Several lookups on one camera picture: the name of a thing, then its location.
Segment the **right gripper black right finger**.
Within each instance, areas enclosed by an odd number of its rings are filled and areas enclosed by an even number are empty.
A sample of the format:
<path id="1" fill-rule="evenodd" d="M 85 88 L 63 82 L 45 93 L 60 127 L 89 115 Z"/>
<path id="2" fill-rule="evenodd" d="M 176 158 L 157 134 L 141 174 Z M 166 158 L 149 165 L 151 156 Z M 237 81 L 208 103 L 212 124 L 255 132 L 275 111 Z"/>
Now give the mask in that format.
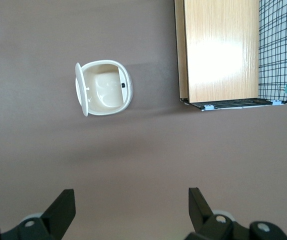
<path id="1" fill-rule="evenodd" d="M 187 240 L 287 240 L 285 232 L 271 222 L 253 221 L 244 227 L 223 213 L 214 213 L 197 187 L 188 189 L 188 212 L 194 232 Z"/>

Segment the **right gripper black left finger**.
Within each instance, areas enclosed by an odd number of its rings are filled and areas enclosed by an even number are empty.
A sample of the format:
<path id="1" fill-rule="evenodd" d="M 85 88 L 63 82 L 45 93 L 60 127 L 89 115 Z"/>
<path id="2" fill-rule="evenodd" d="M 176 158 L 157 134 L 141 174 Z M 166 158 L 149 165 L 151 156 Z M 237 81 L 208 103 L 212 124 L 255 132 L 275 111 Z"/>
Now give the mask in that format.
<path id="1" fill-rule="evenodd" d="M 23 220 L 0 240 L 61 240 L 76 215 L 75 192 L 65 189 L 39 217 Z"/>

